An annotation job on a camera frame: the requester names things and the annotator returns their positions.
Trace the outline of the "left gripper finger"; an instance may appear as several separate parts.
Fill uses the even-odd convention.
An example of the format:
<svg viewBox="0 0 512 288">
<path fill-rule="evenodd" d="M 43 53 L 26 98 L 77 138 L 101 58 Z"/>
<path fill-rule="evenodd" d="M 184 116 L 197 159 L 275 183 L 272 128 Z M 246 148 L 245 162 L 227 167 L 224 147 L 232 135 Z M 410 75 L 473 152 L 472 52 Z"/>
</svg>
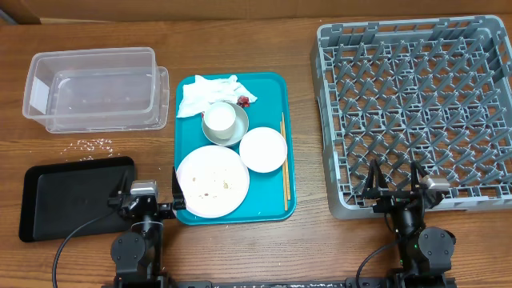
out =
<svg viewBox="0 0 512 288">
<path fill-rule="evenodd" d="M 178 182 L 177 171 L 173 167 L 172 171 L 172 195 L 173 195 L 173 209 L 174 210 L 185 210 L 186 201 L 183 195 L 182 189 Z"/>
<path fill-rule="evenodd" d="M 127 170 L 125 170 L 123 172 L 122 178 L 119 181 L 117 188 L 115 190 L 116 195 L 124 194 L 127 191 L 128 176 L 129 176 L 129 173 Z"/>
</svg>

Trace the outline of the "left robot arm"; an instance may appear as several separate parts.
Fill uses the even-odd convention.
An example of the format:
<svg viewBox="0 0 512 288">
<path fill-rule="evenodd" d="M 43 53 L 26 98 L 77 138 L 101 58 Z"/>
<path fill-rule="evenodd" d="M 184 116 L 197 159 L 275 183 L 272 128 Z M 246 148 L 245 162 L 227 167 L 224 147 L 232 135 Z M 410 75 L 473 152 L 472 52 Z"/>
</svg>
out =
<svg viewBox="0 0 512 288">
<path fill-rule="evenodd" d="M 162 268 L 163 222 L 176 218 L 186 201 L 172 173 L 173 201 L 158 202 L 155 180 L 130 181 L 125 175 L 107 200 L 107 205 L 124 220 L 132 221 L 130 229 L 118 236 L 110 248 L 116 266 L 113 287 L 177 287 L 178 284 Z"/>
</svg>

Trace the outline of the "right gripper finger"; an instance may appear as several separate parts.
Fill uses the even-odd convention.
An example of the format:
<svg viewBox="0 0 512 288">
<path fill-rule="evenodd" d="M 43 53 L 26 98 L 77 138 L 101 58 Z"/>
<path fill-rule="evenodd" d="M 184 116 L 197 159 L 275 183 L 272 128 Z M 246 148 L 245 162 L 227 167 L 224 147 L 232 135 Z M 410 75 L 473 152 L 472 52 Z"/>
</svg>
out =
<svg viewBox="0 0 512 288">
<path fill-rule="evenodd" d="M 412 191 L 420 191 L 426 188 L 426 184 L 421 182 L 421 180 L 428 175 L 423 166 L 418 161 L 412 161 L 410 164 L 410 172 L 411 172 L 411 190 Z"/>
<path fill-rule="evenodd" d="M 366 177 L 366 191 L 388 190 L 387 181 L 376 159 L 372 159 L 369 165 L 369 173 Z"/>
</svg>

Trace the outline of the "grey bowl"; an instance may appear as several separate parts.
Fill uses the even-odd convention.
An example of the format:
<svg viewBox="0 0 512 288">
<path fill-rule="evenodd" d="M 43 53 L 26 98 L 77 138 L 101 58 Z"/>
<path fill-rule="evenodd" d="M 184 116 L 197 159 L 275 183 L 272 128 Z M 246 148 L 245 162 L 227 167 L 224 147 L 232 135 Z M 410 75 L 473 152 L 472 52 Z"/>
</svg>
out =
<svg viewBox="0 0 512 288">
<path fill-rule="evenodd" d="M 216 138 L 215 136 L 213 136 L 212 133 L 210 133 L 207 130 L 206 125 L 204 123 L 204 120 L 202 119 L 202 130 L 203 130 L 204 135 L 212 143 L 214 143 L 216 145 L 220 145 L 220 146 L 235 146 L 236 144 L 238 144 L 242 140 L 243 136 L 248 131 L 249 119 L 248 119 L 248 116 L 247 116 L 246 112 L 240 106 L 238 106 L 236 104 L 232 104 L 232 103 L 230 103 L 230 104 L 232 105 L 232 107 L 234 108 L 234 110 L 236 112 L 236 120 L 235 120 L 234 133 L 233 133 L 233 135 L 230 138 L 228 138 L 228 139 L 220 139 L 220 138 Z"/>
</svg>

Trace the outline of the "small pink bowl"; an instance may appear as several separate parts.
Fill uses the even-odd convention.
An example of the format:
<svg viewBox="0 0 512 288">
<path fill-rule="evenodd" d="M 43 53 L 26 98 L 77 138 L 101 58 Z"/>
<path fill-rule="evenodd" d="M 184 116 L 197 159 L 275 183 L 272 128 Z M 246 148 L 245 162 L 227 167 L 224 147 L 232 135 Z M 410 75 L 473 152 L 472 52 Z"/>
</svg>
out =
<svg viewBox="0 0 512 288">
<path fill-rule="evenodd" d="M 287 157 L 284 137 L 269 127 L 249 130 L 239 143 L 243 163 L 257 173 L 270 173 L 282 166 Z"/>
</svg>

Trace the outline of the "white paper cup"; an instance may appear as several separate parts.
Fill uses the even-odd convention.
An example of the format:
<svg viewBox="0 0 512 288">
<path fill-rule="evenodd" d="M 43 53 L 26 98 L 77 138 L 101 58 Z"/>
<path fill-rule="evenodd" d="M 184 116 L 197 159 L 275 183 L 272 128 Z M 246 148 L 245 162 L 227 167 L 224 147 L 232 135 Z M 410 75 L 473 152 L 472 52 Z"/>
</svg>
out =
<svg viewBox="0 0 512 288">
<path fill-rule="evenodd" d="M 203 120 L 213 136 L 228 139 L 234 133 L 236 112 L 231 104 L 216 102 L 206 110 Z"/>
</svg>

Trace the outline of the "wooden chopstick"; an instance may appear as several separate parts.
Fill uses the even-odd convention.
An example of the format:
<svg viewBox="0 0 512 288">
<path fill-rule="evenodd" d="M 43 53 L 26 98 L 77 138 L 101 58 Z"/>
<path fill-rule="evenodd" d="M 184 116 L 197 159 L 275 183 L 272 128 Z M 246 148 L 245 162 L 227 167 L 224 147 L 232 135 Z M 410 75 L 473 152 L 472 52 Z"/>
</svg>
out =
<svg viewBox="0 0 512 288">
<path fill-rule="evenodd" d="M 280 121 L 280 133 L 281 133 L 281 136 L 283 137 L 284 142 L 286 144 L 283 120 Z M 282 163 L 284 211 L 288 211 L 286 157 L 287 157 L 287 148 L 285 147 L 285 160 Z"/>
<path fill-rule="evenodd" d="M 283 163 L 283 176 L 284 176 L 284 182 L 285 182 L 285 195 L 286 195 L 286 204 L 288 205 L 288 202 L 291 200 L 291 192 L 290 192 L 290 172 L 289 172 L 289 164 L 288 164 L 288 146 L 287 146 L 287 140 L 286 140 L 286 122 L 285 122 L 285 115 L 284 112 L 282 112 L 282 120 L 281 120 L 281 134 L 285 140 L 286 144 L 286 158 Z"/>
</svg>

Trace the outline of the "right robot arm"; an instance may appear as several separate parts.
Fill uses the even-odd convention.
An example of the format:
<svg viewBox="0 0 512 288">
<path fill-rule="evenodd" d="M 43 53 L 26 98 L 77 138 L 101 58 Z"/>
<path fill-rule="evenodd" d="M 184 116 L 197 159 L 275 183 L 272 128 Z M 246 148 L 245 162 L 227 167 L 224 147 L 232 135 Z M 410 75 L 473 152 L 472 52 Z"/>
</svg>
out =
<svg viewBox="0 0 512 288">
<path fill-rule="evenodd" d="M 357 287 L 456 286 L 454 279 L 445 276 L 452 267 L 456 237 L 448 230 L 428 227 L 425 223 L 426 210 L 441 203 L 450 184 L 445 178 L 428 174 L 417 161 L 410 164 L 410 171 L 410 188 L 391 190 L 378 162 L 370 162 L 362 196 L 375 200 L 372 210 L 384 216 L 395 240 L 363 260 L 354 279 Z M 393 247 L 398 248 L 401 266 L 391 269 L 384 278 L 362 279 L 365 265 Z"/>
</svg>

